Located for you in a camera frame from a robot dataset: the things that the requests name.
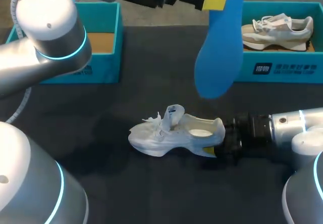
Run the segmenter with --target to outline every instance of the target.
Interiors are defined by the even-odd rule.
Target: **white cable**
[[[18,23],[17,16],[16,16],[16,9],[17,9],[18,1],[19,0],[11,0],[10,12],[11,12],[11,17],[14,21],[14,25],[15,25],[15,28],[17,31],[18,38],[23,39],[24,35],[23,35],[22,29]],[[23,109],[25,108],[25,106],[28,102],[30,93],[31,93],[31,88],[26,89],[25,94],[24,94],[24,98],[22,99],[19,107],[17,108],[16,112],[6,121],[6,123],[12,124],[12,122],[14,122],[15,119],[20,115],[20,113],[23,111]]]

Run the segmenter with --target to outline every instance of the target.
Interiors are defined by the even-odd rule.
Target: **white sneaker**
[[[146,123],[130,129],[130,144],[138,151],[156,157],[164,156],[176,147],[187,148],[200,156],[215,157],[207,147],[223,142],[226,130],[222,120],[199,119],[184,112],[181,105],[175,104],[167,107],[163,119],[158,113],[156,119],[144,120]]]
[[[266,16],[252,25],[241,27],[243,44],[255,50],[279,45],[296,51],[306,51],[306,43],[313,33],[313,18],[295,20],[285,14]]]

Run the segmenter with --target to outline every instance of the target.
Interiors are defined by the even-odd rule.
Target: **teal box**
[[[313,18],[311,42],[315,52],[245,51],[237,82],[323,83],[323,7],[320,3],[245,2],[242,25],[281,13],[293,19]]]
[[[107,84],[118,83],[123,42],[123,24],[119,3],[76,3],[87,33],[114,33],[111,53],[94,53],[89,64],[80,72],[58,76],[42,84]],[[17,40],[15,28],[8,42]]]

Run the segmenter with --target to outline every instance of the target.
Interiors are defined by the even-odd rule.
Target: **robotic arm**
[[[176,0],[127,1],[155,8]],[[181,1],[203,9],[204,0]],[[21,27],[20,40],[0,46],[0,98],[82,70],[90,61],[91,45],[74,0],[16,0],[12,7],[16,7],[12,10],[15,25]]]

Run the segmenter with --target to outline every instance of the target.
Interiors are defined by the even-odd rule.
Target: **beige sneaker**
[[[243,44],[255,50],[279,45],[295,51],[306,51],[313,33],[313,18],[295,20],[285,14],[266,16],[261,21],[241,27]]]

